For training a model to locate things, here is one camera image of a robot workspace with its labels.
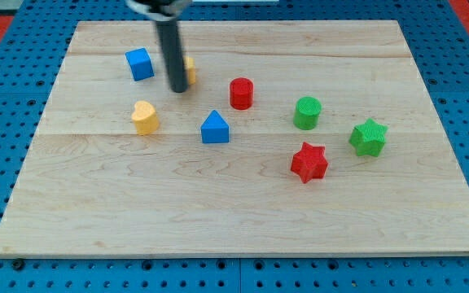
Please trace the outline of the silver rod mount flange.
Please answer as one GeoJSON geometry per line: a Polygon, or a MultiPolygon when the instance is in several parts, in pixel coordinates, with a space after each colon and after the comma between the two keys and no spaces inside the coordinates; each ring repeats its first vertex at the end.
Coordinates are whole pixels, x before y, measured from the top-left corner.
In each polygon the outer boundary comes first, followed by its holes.
{"type": "Polygon", "coordinates": [[[126,5],[152,20],[171,20],[180,16],[191,0],[125,0],[126,5]]]}

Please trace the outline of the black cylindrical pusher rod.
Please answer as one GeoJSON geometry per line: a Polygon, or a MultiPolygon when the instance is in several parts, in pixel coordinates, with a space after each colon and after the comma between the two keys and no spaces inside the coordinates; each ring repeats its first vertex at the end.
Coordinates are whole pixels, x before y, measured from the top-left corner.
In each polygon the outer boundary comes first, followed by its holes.
{"type": "Polygon", "coordinates": [[[170,89],[175,93],[183,93],[188,88],[188,80],[178,21],[176,19],[156,21],[156,31],[170,89]]]}

